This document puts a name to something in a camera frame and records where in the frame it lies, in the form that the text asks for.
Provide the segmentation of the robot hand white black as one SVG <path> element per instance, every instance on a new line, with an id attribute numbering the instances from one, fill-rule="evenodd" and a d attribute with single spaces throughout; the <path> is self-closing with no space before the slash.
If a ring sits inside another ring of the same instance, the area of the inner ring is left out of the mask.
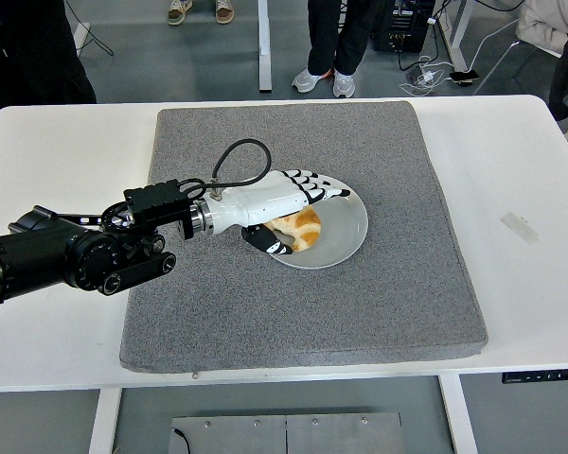
<path id="1" fill-rule="evenodd" d="M 205 196 L 204 226 L 217 235 L 238 225 L 242 238 L 262 252 L 299 253 L 321 235 L 321 219 L 311 206 L 349 194 L 308 170 L 270 171 L 255 183 L 223 189 L 218 198 Z"/>

